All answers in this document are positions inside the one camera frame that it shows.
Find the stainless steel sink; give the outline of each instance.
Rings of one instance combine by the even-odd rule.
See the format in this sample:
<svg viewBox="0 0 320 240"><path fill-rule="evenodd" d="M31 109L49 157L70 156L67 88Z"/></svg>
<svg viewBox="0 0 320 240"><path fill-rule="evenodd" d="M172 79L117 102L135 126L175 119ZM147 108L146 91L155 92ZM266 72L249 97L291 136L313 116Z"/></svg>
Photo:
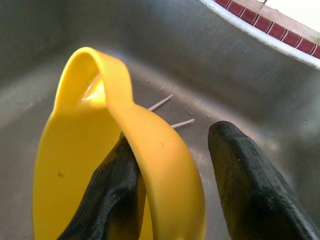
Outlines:
<svg viewBox="0 0 320 240"><path fill-rule="evenodd" d="M201 174L208 240L229 240L207 135L218 120L252 137L320 226L320 60L211 0L2 1L0 240L32 239L35 155L63 66L79 47L122 59L134 99L177 129Z"/></svg>

